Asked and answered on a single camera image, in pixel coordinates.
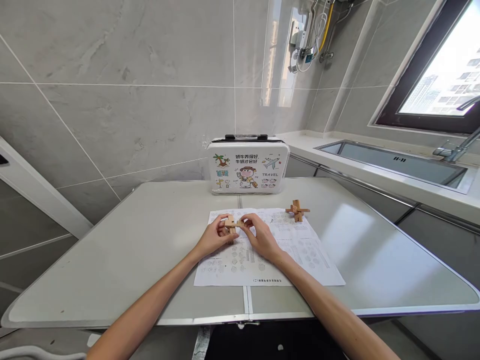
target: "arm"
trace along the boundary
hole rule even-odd
[[[241,229],[252,247],[296,286],[328,333],[352,360],[400,360],[360,318],[280,249],[270,228],[256,214],[244,215]],[[255,227],[256,237],[250,231]]]
[[[197,245],[172,270],[148,289],[98,339],[87,355],[87,360],[129,359],[157,322],[174,291],[192,268],[205,256],[223,244],[238,238],[228,234],[219,215],[209,224]]]

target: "cartoon boy illustration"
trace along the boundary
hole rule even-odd
[[[251,188],[252,185],[254,188],[258,187],[258,184],[254,181],[254,173],[257,172],[257,169],[254,169],[251,166],[244,166],[240,169],[240,172],[236,173],[236,176],[240,179],[241,188]]]

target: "window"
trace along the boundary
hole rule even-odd
[[[464,72],[460,77],[458,78],[459,80],[465,80],[470,76],[471,72]]]
[[[476,82],[479,78],[480,72],[471,72],[465,79],[465,82]]]
[[[478,64],[480,64],[480,59],[472,59],[466,65],[467,66],[477,66]]]
[[[446,0],[378,125],[470,134],[480,126],[480,0]]]

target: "door frame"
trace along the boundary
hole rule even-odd
[[[80,211],[1,136],[0,154],[8,161],[7,164],[0,165],[0,180],[3,180],[77,239],[81,239],[93,227]]]

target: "white table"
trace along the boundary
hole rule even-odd
[[[329,289],[355,314],[480,309],[478,290],[332,179],[285,179],[275,195],[218,196],[209,185],[139,186],[8,308],[2,325],[107,327],[191,250],[210,211],[285,208],[293,199],[311,209],[306,217],[346,281]],[[313,317],[294,287],[198,287],[195,271],[158,325]]]

